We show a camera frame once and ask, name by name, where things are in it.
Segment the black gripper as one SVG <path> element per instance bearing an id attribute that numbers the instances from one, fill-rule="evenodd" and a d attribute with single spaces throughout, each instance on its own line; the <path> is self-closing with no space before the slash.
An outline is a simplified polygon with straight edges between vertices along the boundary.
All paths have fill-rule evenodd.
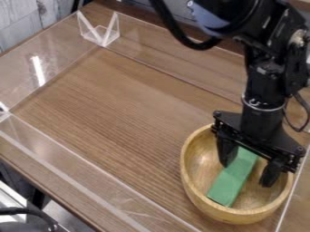
<path id="1" fill-rule="evenodd" d="M 252 105 L 243 102 L 242 113 L 215 111 L 212 133 L 216 138 L 218 158 L 227 167 L 239 147 L 248 149 L 267 161 L 259 184 L 271 188 L 281 173 L 294 173 L 305 148 L 283 129 L 286 102 L 279 105 Z"/>

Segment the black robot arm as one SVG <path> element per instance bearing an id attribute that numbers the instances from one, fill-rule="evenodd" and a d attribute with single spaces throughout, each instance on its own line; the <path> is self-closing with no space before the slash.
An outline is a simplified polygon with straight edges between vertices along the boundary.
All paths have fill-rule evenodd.
<path id="1" fill-rule="evenodd" d="M 290 99 L 309 85 L 309 27 L 298 10 L 283 0 L 190 0 L 187 7 L 200 29 L 215 38 L 234 38 L 244 48 L 247 82 L 242 112 L 215 111 L 212 132 L 219 160 L 228 166 L 236 147 L 267 160 L 259 184 L 269 188 L 282 173 L 295 172 L 305 148 L 283 129 Z"/>

